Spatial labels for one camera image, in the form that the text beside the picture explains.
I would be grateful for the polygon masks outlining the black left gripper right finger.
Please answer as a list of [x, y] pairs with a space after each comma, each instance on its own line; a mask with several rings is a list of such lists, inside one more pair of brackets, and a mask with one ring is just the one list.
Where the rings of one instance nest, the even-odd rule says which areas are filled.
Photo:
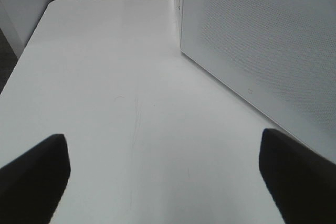
[[334, 163], [276, 129], [264, 129], [259, 170], [285, 223], [335, 223]]

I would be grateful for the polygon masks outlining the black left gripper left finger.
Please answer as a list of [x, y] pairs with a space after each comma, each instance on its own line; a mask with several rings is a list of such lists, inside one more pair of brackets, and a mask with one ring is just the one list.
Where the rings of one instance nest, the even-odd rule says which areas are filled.
[[1, 168], [1, 223], [50, 223], [70, 177], [66, 138], [54, 134]]

